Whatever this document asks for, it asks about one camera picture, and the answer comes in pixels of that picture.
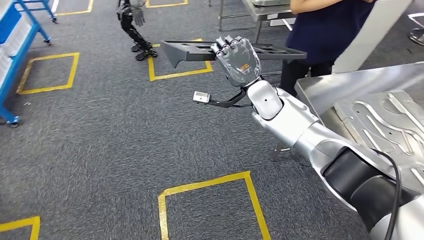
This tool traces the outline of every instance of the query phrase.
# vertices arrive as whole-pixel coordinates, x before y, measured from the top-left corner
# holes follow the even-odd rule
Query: robot leg
[[[136,28],[131,24],[133,21],[133,17],[131,15],[122,15],[122,19],[120,21],[122,29],[128,34],[130,38],[135,43],[135,46],[131,48],[132,52],[138,52],[140,50],[151,50],[152,44],[147,42],[140,33],[136,30]]]

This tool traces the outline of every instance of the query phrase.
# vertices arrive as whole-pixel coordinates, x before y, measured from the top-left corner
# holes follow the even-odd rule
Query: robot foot
[[[148,58],[156,58],[157,56],[158,54],[156,53],[156,51],[147,50],[135,56],[135,60],[143,61]]]
[[[138,44],[134,45],[131,47],[131,52],[136,53],[138,51],[140,51],[142,49],[142,47]]]
[[[150,42],[146,42],[146,45],[148,47],[149,50],[151,50],[153,48],[152,43]],[[136,53],[141,51],[143,48],[142,46],[140,46],[138,43],[136,43],[134,46],[131,47],[131,52]]]

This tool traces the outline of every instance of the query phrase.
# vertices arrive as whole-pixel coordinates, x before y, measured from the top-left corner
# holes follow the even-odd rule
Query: person
[[[297,17],[286,46],[307,56],[283,61],[280,88],[296,96],[296,81],[309,71],[312,77],[331,74],[334,62],[357,36],[374,4],[374,0],[290,0]]]
[[[137,61],[158,56],[156,51],[153,50],[152,44],[146,41],[132,24],[133,19],[139,27],[145,23],[142,10],[144,4],[145,2],[142,2],[142,0],[118,0],[118,9],[116,11],[122,29],[135,43],[131,47],[131,51],[134,53],[141,51],[140,54],[135,56]]]

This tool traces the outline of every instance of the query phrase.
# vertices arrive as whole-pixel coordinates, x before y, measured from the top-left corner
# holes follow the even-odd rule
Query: gray carpet
[[[77,2],[58,10],[87,5],[86,0]],[[228,33],[253,37],[249,17],[226,19],[225,30],[238,30],[218,32],[218,1],[212,3],[207,7],[206,1],[191,0],[188,5],[147,9],[140,32],[152,43],[213,40]],[[226,6],[226,12],[244,12],[239,0],[226,0]],[[237,93],[218,66],[213,64],[210,73],[150,82],[147,62],[134,60],[132,41],[115,11],[116,0],[94,0],[91,13],[60,16],[58,25],[37,13],[53,45],[47,47],[38,38],[28,57],[80,52],[79,63],[73,88],[11,94],[6,102],[21,116],[22,125],[0,127],[1,223],[39,215],[40,240],[158,240],[158,195],[164,189],[251,171],[272,239],[368,238],[359,217],[335,204],[314,171],[300,164],[305,159],[285,152],[270,161],[275,140],[253,123],[250,109],[192,103],[196,90],[217,99]],[[413,50],[399,63],[422,59],[423,49],[403,35],[409,31],[404,21],[376,49],[367,68],[397,64],[405,47],[391,47],[390,52],[391,45]],[[264,27],[261,41],[282,45],[287,34],[284,27]],[[203,67],[184,63],[172,69],[157,50],[157,75]],[[61,83],[68,63],[34,64],[25,89]],[[264,72],[279,68],[279,62],[264,62]],[[261,239],[243,182],[166,200],[171,240]],[[2,240],[28,236],[27,228],[0,232]]]

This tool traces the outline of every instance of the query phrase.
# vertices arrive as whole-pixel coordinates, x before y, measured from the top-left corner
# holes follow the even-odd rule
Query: orange logo
[[[241,71],[242,71],[242,72],[244,72],[244,71],[245,71],[246,69],[248,69],[249,67],[250,67],[250,65],[246,63],[246,64],[244,64],[243,66],[241,66],[241,68],[240,68],[240,69],[241,69]]]

